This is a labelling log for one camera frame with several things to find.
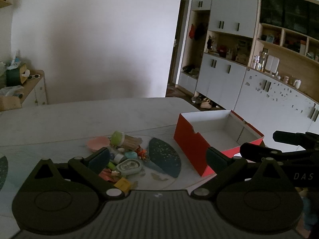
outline yellow block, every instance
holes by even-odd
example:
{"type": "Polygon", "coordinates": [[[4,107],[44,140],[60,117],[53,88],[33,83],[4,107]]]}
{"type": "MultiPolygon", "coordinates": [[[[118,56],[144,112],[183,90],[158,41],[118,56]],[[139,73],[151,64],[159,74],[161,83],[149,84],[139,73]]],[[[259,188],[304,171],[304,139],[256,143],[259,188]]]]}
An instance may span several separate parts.
{"type": "Polygon", "coordinates": [[[132,184],[127,179],[121,178],[114,186],[126,194],[130,191],[132,184]]]}

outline sunglasses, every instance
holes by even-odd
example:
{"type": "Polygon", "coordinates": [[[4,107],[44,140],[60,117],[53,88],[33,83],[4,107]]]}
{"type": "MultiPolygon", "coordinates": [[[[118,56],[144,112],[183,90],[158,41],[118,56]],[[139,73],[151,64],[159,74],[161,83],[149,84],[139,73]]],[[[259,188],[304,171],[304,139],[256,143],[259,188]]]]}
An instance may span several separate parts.
{"type": "Polygon", "coordinates": [[[39,75],[39,74],[35,74],[35,75],[30,75],[30,76],[28,77],[28,80],[38,79],[38,78],[40,78],[40,75],[39,75]]]}

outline red box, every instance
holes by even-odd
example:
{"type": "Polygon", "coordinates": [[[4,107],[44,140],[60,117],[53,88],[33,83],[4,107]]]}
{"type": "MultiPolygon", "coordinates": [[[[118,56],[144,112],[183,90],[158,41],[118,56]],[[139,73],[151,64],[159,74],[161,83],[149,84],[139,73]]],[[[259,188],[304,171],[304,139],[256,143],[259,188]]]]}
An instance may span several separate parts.
{"type": "Polygon", "coordinates": [[[206,163],[208,147],[228,157],[239,153],[243,143],[260,145],[264,135],[233,111],[182,113],[174,139],[200,176],[215,173],[206,163]]]}

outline ribbed black surface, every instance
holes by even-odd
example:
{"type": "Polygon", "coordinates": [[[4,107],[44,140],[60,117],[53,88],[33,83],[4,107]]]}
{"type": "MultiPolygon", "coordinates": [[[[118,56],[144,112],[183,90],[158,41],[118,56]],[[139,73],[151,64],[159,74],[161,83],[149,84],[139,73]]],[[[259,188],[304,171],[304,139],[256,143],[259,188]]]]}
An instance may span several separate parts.
{"type": "Polygon", "coordinates": [[[295,231],[254,235],[222,220],[208,201],[192,199],[186,191],[132,191],[109,202],[88,226],[66,235],[43,236],[26,231],[15,239],[301,239],[295,231]]]}

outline glass cabinet door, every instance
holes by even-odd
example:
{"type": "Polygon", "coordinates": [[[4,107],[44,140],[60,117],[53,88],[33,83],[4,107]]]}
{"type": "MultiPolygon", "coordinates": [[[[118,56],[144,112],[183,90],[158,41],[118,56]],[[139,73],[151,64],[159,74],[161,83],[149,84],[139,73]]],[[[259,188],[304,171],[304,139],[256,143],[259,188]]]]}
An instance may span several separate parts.
{"type": "Polygon", "coordinates": [[[308,5],[304,0],[285,0],[284,28],[307,34],[308,5]]]}
{"type": "Polygon", "coordinates": [[[319,39],[319,5],[309,3],[309,31],[308,35],[319,39]]]}
{"type": "Polygon", "coordinates": [[[284,0],[261,0],[260,22],[283,26],[284,0]]]}

